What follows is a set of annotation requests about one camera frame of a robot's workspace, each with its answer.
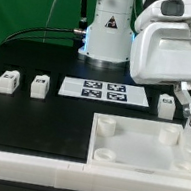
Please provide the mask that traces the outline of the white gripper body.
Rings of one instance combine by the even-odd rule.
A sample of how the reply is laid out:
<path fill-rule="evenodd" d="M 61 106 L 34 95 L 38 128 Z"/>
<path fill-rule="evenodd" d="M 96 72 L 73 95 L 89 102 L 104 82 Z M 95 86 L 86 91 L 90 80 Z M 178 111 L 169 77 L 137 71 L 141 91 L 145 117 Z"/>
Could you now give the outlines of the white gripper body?
<path fill-rule="evenodd" d="M 130 76 L 143 84 L 191 84 L 191 0 L 143 0 Z"/>

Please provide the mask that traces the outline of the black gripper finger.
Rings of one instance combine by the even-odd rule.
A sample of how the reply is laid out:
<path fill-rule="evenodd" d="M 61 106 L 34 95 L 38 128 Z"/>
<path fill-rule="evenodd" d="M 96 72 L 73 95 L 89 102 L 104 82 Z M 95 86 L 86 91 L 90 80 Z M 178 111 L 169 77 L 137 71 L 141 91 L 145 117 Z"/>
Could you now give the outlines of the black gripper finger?
<path fill-rule="evenodd" d="M 174 94 L 177 97 L 179 103 L 183 107 L 183 116 L 191 117 L 191 85 L 188 82 L 178 82 L 174 85 Z"/>

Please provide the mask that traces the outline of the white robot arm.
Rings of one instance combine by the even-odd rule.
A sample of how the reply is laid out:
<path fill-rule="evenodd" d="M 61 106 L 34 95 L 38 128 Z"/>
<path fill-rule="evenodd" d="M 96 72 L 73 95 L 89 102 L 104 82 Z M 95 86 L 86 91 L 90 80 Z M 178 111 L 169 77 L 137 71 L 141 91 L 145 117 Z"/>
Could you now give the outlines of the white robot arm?
<path fill-rule="evenodd" d="M 173 85 L 191 117 L 191 0 L 97 0 L 93 23 L 81 31 L 81 58 L 98 67 L 129 63 L 137 84 Z"/>

